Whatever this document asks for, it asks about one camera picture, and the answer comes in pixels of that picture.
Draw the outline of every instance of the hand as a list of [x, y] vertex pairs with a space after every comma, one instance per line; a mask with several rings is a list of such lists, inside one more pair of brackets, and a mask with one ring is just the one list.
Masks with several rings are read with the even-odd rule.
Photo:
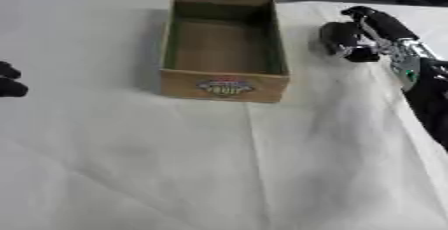
[[16, 82], [21, 73], [11, 64], [0, 61], [0, 97], [23, 97], [28, 93], [28, 87]]

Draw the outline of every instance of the open box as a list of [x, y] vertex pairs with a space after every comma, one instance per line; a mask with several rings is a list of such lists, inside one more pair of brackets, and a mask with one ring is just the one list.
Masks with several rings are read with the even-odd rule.
[[278, 102], [289, 82], [274, 0], [173, 0], [163, 95]]

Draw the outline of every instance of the printed logo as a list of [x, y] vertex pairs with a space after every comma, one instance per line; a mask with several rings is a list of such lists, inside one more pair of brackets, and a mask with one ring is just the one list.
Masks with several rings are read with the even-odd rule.
[[255, 90], [247, 82], [239, 81], [235, 77], [219, 77], [203, 81], [198, 84], [198, 87], [221, 97], [230, 97]]

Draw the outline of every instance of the white object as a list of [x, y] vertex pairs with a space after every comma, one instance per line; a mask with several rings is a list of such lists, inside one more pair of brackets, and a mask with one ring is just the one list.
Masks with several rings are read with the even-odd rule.
[[[169, 0], [0, 0], [0, 229], [447, 229], [447, 155], [387, 60], [308, 50], [342, 3], [278, 6], [279, 104], [166, 98]], [[447, 57], [447, 9], [376, 5]]]

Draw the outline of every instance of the wrinkled cloth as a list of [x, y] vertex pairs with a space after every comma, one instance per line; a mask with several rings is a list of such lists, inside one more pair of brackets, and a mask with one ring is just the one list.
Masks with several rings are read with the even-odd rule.
[[[278, 5], [291, 83], [278, 104], [166, 98], [169, 0], [0, 0], [0, 228], [447, 229], [448, 159], [387, 59], [310, 50], [343, 3]], [[372, 6], [448, 57], [448, 9]]]

